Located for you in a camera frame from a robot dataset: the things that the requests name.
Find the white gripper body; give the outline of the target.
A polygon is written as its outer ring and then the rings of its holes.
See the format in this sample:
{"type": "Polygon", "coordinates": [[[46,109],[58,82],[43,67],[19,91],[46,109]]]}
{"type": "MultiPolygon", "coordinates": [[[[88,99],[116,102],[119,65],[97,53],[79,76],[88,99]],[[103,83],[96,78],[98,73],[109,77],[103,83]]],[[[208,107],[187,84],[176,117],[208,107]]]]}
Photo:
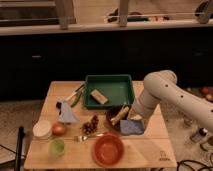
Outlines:
{"type": "Polygon", "coordinates": [[[131,108],[129,110],[127,118],[130,119],[130,120],[141,121],[143,124],[147,124],[149,122],[148,117],[141,115],[134,108],[131,108]]]}

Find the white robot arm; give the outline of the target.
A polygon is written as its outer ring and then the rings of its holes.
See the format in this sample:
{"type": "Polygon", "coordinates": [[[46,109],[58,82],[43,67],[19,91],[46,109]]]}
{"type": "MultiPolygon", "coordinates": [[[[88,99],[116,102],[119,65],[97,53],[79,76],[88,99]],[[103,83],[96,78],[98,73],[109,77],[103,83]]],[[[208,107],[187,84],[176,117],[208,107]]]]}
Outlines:
{"type": "Polygon", "coordinates": [[[179,88],[177,76],[173,71],[149,73],[145,76],[143,85],[144,89],[131,106],[129,119],[140,120],[144,126],[147,126],[157,105],[162,100],[167,100],[213,133],[213,103],[179,88]]]}

